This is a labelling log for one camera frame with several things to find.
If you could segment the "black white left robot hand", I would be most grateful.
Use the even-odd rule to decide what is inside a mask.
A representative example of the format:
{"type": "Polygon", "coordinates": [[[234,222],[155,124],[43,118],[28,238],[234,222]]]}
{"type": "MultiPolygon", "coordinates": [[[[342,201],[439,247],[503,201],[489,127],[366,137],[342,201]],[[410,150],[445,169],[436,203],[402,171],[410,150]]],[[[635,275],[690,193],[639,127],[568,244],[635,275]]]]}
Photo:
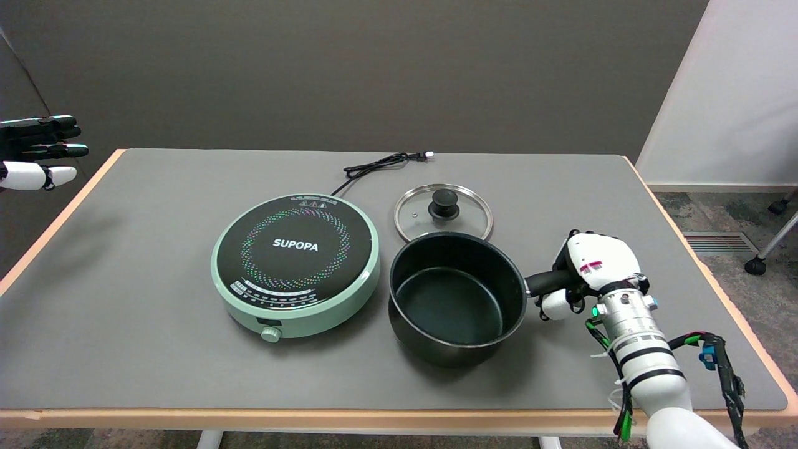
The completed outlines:
{"type": "Polygon", "coordinates": [[[73,181],[78,170],[40,161],[78,158],[87,145],[70,144],[82,130],[72,115],[3,120],[1,123],[1,187],[3,190],[51,191],[73,181]]]}

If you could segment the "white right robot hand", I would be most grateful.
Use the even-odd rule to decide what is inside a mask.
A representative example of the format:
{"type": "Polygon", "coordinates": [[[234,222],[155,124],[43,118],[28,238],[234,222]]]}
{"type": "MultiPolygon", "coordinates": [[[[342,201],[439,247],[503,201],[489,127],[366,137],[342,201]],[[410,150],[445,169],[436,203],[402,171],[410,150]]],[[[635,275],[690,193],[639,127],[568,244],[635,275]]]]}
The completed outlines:
{"type": "Polygon", "coordinates": [[[626,242],[615,236],[577,229],[571,230],[562,242],[550,272],[544,272],[544,277],[545,282],[527,279],[543,321],[559,321],[570,313],[582,313],[586,298],[600,299],[611,292],[611,284],[635,288],[643,295],[650,289],[649,279],[626,242]]]}

